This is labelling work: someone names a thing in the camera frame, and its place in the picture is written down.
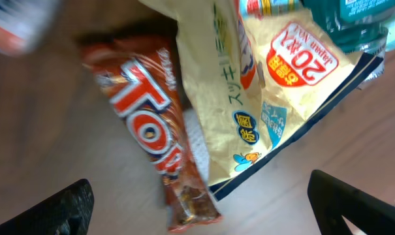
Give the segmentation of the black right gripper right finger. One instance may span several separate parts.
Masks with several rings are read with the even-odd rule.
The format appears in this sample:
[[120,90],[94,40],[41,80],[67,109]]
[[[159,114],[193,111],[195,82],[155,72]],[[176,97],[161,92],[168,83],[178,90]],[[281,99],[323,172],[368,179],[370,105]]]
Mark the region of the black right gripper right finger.
[[395,234],[395,206],[321,170],[313,170],[308,198],[321,234],[351,234],[346,220],[366,234]]

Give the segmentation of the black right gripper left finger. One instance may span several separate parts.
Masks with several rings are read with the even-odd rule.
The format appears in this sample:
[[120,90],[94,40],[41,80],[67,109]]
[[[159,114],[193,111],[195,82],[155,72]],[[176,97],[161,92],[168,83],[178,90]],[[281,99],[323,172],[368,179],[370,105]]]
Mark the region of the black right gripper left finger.
[[94,206],[87,179],[80,179],[0,224],[0,235],[86,235]]

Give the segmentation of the cream snack bag blue edges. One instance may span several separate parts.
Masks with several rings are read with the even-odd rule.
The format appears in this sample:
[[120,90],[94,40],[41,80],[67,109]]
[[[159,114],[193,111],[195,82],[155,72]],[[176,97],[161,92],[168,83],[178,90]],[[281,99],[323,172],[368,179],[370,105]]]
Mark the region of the cream snack bag blue edges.
[[344,54],[311,11],[252,13],[256,1],[147,1],[174,19],[183,87],[221,200],[297,141],[381,60]]

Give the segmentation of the red orange candy bar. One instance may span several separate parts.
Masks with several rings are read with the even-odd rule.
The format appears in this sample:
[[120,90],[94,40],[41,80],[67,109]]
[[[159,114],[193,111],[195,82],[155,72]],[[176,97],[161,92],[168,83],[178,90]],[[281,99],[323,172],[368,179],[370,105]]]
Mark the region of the red orange candy bar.
[[157,35],[131,36],[85,43],[80,53],[112,109],[161,176],[172,214],[169,231],[220,221],[189,146],[172,41]]

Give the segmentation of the teal mouthwash bottle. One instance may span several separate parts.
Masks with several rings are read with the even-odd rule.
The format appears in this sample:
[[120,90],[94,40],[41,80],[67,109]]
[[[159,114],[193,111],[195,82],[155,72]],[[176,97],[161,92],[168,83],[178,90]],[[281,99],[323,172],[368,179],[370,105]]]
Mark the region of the teal mouthwash bottle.
[[395,0],[303,0],[313,19],[345,53],[387,37]]

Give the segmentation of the small orange tissue pack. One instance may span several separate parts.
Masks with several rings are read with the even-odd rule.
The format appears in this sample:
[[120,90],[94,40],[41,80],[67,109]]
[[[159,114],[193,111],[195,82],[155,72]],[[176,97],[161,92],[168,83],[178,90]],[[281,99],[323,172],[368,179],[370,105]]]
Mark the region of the small orange tissue pack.
[[0,0],[0,53],[33,51],[55,20],[61,0]]

